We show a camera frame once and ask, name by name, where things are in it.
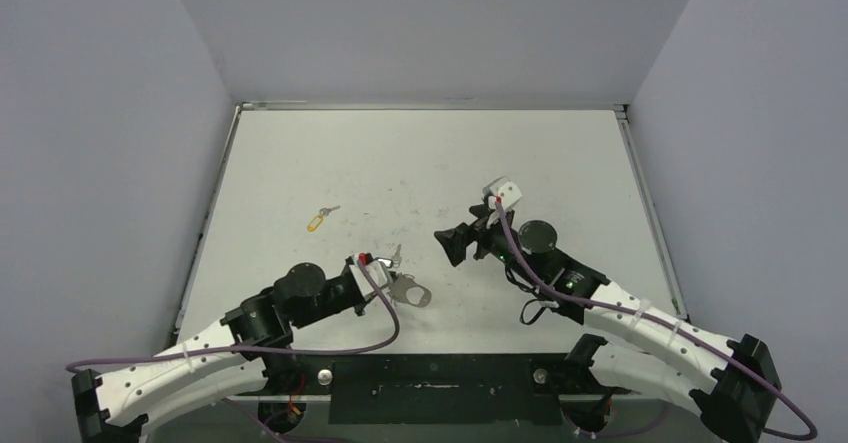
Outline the silver carabiner keyring with rings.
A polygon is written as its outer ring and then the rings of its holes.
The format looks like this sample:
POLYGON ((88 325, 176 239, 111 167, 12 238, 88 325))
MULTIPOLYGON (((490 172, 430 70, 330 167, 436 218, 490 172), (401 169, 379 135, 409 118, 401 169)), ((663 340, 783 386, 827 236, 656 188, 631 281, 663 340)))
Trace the silver carabiner keyring with rings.
POLYGON ((432 301, 432 292, 419 284, 412 275, 398 273, 388 287, 391 299, 403 305, 425 308, 432 301))

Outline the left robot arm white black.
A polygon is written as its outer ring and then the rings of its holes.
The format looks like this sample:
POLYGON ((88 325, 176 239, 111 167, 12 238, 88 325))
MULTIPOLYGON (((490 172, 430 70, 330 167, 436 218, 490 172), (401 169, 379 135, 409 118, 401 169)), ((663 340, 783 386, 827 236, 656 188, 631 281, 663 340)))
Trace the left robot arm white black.
POLYGON ((74 410, 84 442, 137 442, 182 414, 233 395, 282 394, 303 369, 294 332, 346 310, 363 315, 395 282, 371 254, 349 257, 340 274, 300 263, 184 341, 152 357, 122 359, 111 371, 76 364, 74 410))

